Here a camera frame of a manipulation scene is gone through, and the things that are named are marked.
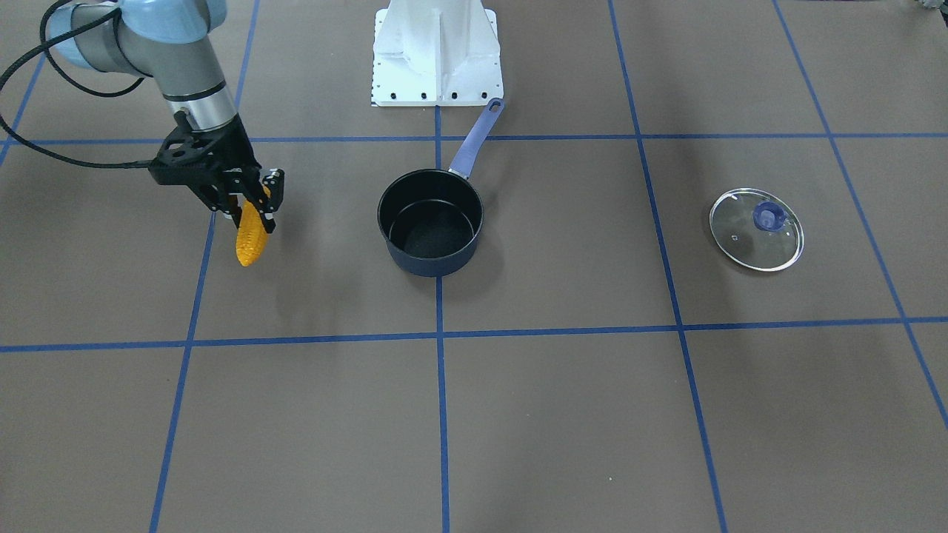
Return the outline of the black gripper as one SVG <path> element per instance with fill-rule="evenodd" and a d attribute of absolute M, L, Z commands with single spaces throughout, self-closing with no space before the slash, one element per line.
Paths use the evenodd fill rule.
<path fill-rule="evenodd" d="M 202 132 L 211 134 L 213 138 L 207 148 L 211 163 L 210 180 L 186 187 L 207 208 L 224 213 L 235 229 L 240 229 L 241 223 L 255 216 L 254 220 L 265 233 L 274 232 L 276 212 L 284 199 L 285 171 L 269 169 L 258 180 L 258 191 L 248 201 L 247 191 L 256 179 L 260 165 L 252 152 L 243 121 L 234 118 L 216 130 Z"/>

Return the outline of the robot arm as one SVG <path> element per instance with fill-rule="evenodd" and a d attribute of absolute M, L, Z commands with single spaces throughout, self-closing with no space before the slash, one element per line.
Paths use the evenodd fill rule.
<path fill-rule="evenodd" d="M 67 1 L 40 34 L 78 67 L 154 80 L 176 128 L 147 163 L 153 179 L 187 187 L 235 227 L 271 233 L 284 172 L 261 172 L 210 43 L 226 16 L 224 1 Z"/>

